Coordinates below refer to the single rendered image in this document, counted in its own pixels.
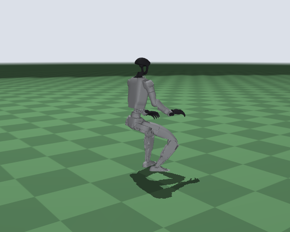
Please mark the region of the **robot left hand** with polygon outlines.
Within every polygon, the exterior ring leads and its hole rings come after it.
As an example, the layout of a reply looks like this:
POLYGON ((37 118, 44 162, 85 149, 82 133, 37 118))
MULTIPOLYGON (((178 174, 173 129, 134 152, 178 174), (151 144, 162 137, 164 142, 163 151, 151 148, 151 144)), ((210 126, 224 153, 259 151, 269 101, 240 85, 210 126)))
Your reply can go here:
MULTIPOLYGON (((154 119, 155 119, 156 116, 159 117, 158 112, 155 112, 155 111, 145 110, 145 113, 147 113, 147 115, 149 115, 149 116, 152 116, 154 119), (155 117, 154 117, 154 116, 155 116, 155 117)), ((146 115, 146 116, 147 116, 147 115, 146 115)), ((156 119, 157 119, 157 117, 156 117, 156 119)))

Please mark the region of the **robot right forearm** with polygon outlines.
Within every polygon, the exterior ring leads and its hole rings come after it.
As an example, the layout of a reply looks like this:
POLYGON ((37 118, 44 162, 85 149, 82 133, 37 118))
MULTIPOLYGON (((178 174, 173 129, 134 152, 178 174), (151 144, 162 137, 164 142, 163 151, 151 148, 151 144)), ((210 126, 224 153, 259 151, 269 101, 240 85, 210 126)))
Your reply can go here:
POLYGON ((160 100, 156 100, 156 106, 157 106, 157 109, 159 111, 162 111, 164 114, 166 114, 167 116, 169 116, 169 113, 172 113, 171 110, 169 110, 166 106, 164 106, 160 100))

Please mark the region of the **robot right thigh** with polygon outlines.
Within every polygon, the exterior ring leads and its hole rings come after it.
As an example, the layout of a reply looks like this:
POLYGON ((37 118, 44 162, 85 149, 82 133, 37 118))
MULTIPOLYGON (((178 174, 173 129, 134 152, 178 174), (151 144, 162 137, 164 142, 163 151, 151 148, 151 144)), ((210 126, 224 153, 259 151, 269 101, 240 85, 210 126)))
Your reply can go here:
MULTIPOLYGON (((153 133, 154 135, 164 138, 164 139, 168 139, 167 144, 170 141, 176 141, 177 139, 175 138, 175 136, 165 127, 163 127, 162 125, 153 123, 153 122, 149 122, 149 121, 143 121, 141 124, 137 123, 136 128, 139 130, 139 132, 148 134, 150 128, 151 128, 151 133, 153 133)), ((178 145, 178 142, 177 142, 178 145)))

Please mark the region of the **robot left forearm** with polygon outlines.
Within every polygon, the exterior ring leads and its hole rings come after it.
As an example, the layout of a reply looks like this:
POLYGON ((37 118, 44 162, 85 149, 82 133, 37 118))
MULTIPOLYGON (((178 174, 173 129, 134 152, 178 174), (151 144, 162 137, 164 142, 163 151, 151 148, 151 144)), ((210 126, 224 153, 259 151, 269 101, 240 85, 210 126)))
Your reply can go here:
POLYGON ((144 115, 144 116, 147 115, 147 113, 145 113, 146 109, 138 109, 138 110, 142 111, 142 113, 141 113, 142 115, 144 115))

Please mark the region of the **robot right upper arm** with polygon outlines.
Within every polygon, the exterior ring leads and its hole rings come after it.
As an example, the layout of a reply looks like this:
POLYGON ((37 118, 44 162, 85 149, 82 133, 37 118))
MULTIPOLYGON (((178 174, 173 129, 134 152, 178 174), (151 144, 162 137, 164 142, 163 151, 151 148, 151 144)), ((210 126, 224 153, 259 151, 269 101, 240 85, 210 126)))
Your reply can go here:
POLYGON ((154 106, 154 107, 157 107, 156 106, 156 93, 155 93, 155 90, 154 90, 154 83, 152 80, 143 80, 142 81, 143 83, 143 86, 144 88, 147 90, 148 92, 148 96, 150 98, 150 101, 151 101, 151 105, 154 106))

